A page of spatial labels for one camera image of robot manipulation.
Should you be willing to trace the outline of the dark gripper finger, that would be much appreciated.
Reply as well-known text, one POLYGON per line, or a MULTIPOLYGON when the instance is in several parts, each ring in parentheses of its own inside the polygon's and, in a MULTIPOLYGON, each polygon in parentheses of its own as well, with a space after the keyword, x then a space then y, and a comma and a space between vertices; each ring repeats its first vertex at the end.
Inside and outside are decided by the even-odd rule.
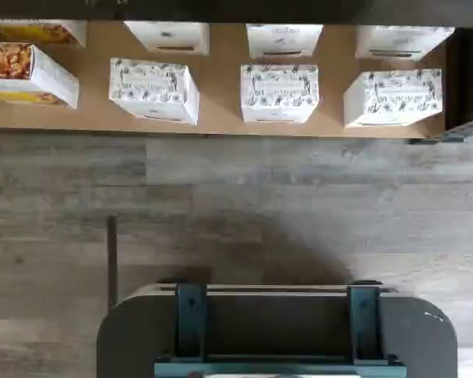
POLYGON ((348 288, 353 361, 381 359, 380 282, 354 282, 348 288))
POLYGON ((180 359, 202 361, 207 335, 207 286, 176 286, 175 354, 180 359))

